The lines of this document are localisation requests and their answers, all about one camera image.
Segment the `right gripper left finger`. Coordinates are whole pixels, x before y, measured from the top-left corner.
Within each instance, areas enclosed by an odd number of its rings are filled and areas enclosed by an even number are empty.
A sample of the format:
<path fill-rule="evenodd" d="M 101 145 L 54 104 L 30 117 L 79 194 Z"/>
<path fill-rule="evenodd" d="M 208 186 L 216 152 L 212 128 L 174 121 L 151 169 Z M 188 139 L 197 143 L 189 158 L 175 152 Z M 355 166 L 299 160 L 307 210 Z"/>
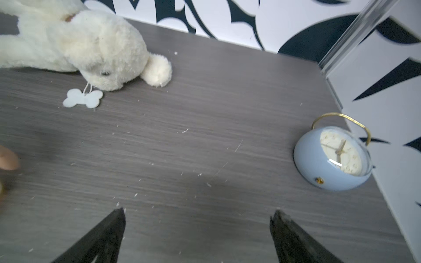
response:
<path fill-rule="evenodd" d="M 125 228 L 125 210 L 115 209 L 54 262 L 116 263 Z"/>

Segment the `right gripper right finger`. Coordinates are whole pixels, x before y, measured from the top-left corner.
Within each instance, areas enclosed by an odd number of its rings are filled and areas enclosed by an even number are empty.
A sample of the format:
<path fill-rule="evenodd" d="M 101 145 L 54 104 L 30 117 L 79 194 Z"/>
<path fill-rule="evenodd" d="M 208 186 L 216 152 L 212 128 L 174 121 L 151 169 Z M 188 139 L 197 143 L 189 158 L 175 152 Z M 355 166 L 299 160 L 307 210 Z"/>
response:
<path fill-rule="evenodd" d="M 281 263 L 343 263 L 281 210 L 270 218 L 270 233 Z"/>

